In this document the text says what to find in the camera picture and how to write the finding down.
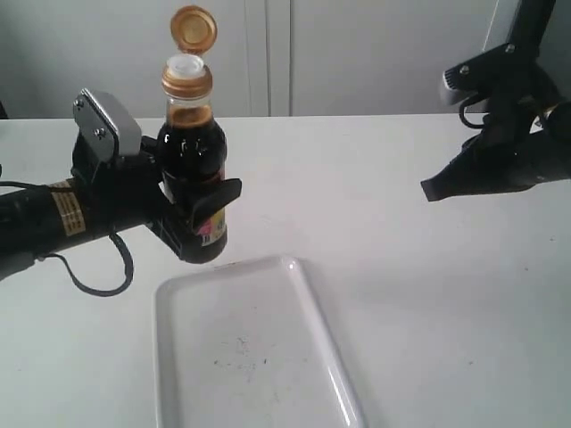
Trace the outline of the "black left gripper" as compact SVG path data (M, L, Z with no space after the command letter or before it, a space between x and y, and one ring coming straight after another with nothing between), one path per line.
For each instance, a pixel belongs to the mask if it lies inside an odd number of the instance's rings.
M85 137L77 137L71 174L86 221L83 240L145 225L179 259L195 261L196 237L160 188L157 148L156 139L143 136L137 155L104 162ZM196 187L190 205L192 231L199 232L207 220L238 199L242 186L241 179L230 178Z

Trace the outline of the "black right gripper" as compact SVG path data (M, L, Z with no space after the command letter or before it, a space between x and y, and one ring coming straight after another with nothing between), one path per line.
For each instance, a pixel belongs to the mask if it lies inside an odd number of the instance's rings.
M570 178L570 101L533 66L494 90L484 130L420 185L429 202L457 196L518 193Z

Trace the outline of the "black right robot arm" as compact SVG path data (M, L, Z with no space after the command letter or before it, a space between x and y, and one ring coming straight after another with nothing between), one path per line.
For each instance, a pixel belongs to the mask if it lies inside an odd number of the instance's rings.
M478 135L421 182L430 202L517 193L570 178L570 102L538 65L497 84Z

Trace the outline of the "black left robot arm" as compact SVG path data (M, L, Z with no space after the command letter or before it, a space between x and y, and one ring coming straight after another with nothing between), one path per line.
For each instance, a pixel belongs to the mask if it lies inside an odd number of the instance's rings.
M138 154L104 161L79 136L70 178L51 185L13 182L13 192L1 197L1 276L102 237L120 244L118 234L136 226L147 226L179 259L203 263L200 228L240 196L242 182L183 184L181 202L171 202L160 188L156 146L145 136Z

